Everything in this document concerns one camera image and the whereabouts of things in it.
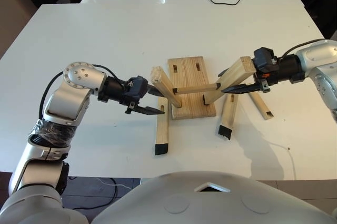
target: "black rubber foot cap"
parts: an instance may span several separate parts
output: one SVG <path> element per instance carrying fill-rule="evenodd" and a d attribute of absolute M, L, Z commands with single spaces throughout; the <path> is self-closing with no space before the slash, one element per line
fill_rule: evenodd
<path fill-rule="evenodd" d="M 219 127 L 219 131 L 218 131 L 219 135 L 222 135 L 224 137 L 226 137 L 227 139 L 231 139 L 231 134 L 232 134 L 232 129 L 229 129 L 223 125 L 220 125 Z"/>
<path fill-rule="evenodd" d="M 155 155 L 166 154 L 169 150 L 169 144 L 156 144 Z"/>

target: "wooden plank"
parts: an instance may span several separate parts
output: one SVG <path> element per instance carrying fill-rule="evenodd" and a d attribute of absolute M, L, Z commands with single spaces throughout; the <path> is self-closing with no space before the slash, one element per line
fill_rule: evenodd
<path fill-rule="evenodd" d="M 169 150 L 169 101 L 159 97 L 158 109 L 165 113 L 157 115 L 155 155 L 166 154 Z"/>
<path fill-rule="evenodd" d="M 209 84 L 204 59 L 186 57 L 168 60 L 170 79 L 177 88 Z M 182 107 L 172 107 L 172 118 L 192 119 L 216 116 L 214 104 L 204 105 L 203 93 L 180 95 Z"/>
<path fill-rule="evenodd" d="M 270 111 L 268 106 L 264 103 L 263 99 L 257 92 L 250 92 L 249 96 L 265 120 L 269 120 L 274 117 L 273 113 Z"/>
<path fill-rule="evenodd" d="M 181 107 L 181 98 L 174 95 L 172 82 L 162 67 L 157 66 L 152 68 L 151 82 L 175 107 Z"/>
<path fill-rule="evenodd" d="M 216 83 L 210 83 L 200 86 L 192 86 L 192 87 L 180 87 L 174 88 L 173 93 L 176 95 L 181 94 L 190 94 L 190 93 L 197 93 L 197 92 L 206 92 L 206 91 L 215 91 L 221 85 Z"/>
<path fill-rule="evenodd" d="M 226 94 L 225 102 L 222 109 L 221 125 L 219 126 L 218 134 L 231 139 L 234 118 L 236 113 L 238 94 Z"/>
<path fill-rule="evenodd" d="M 256 72 L 254 63 L 249 56 L 239 58 L 218 80 L 221 87 L 216 91 L 205 93 L 205 104 L 212 104 L 224 93 L 221 90 L 236 85 L 250 77 Z"/>

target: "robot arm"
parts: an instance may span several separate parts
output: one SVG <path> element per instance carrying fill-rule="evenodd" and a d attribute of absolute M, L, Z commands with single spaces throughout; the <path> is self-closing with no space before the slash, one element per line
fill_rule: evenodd
<path fill-rule="evenodd" d="M 28 137 L 28 143 L 14 172 L 10 194 L 28 184 L 49 184 L 59 193 L 65 188 L 68 166 L 63 162 L 70 143 L 89 106 L 90 95 L 107 102 L 109 99 L 144 114 L 161 114 L 154 108 L 138 106 L 139 100 L 151 89 L 141 76 L 128 81 L 107 76 L 85 62 L 70 64 L 63 73 L 61 86 L 50 97 L 43 113 Z"/>
<path fill-rule="evenodd" d="M 252 61 L 256 68 L 255 84 L 240 84 L 222 92 L 269 92 L 270 86 L 278 82 L 298 83 L 309 77 L 337 121 L 337 41 L 317 41 L 295 54 L 285 53 L 282 57 L 276 57 L 273 50 L 262 47 L 254 51 Z"/>
<path fill-rule="evenodd" d="M 89 106 L 89 98 L 95 95 L 103 102 L 118 101 L 127 106 L 125 113 L 128 114 L 132 111 L 162 114 L 160 110 L 138 106 L 147 92 L 162 96 L 141 76 L 122 81 L 85 62 L 66 67 L 61 86 L 50 97 L 28 136 L 26 148 L 9 183 L 9 194 L 13 195 L 0 211 L 0 222 L 87 223 L 80 213 L 62 208 L 60 194 L 66 187 L 69 171 L 64 159 Z"/>

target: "floor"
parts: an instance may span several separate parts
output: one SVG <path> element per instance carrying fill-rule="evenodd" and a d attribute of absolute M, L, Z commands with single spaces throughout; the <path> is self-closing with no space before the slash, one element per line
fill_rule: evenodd
<path fill-rule="evenodd" d="M 0 172 L 0 207 L 8 198 L 7 188 L 11 173 Z M 109 178 L 77 177 L 68 179 L 68 185 L 62 195 L 65 208 L 94 207 L 109 202 L 114 194 L 114 187 Z M 137 178 L 116 178 L 117 184 L 131 189 L 140 184 Z M 305 180 L 305 181 L 261 181 L 269 186 L 298 197 L 315 207 L 331 214 L 337 208 L 337 180 Z M 126 195 L 130 190 L 118 186 L 118 194 L 113 202 Z M 91 222 L 106 207 L 92 210 L 79 210 Z"/>

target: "white cable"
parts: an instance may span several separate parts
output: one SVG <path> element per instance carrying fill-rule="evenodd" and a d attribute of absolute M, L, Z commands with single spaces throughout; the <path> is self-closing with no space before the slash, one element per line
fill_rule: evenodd
<path fill-rule="evenodd" d="M 132 188 L 130 188 L 129 186 L 125 186 L 123 184 L 110 184 L 110 183 L 105 183 L 100 178 L 95 178 L 95 179 L 98 179 L 102 184 L 105 184 L 106 186 L 122 186 L 122 187 L 129 189 L 130 191 L 132 190 Z"/>

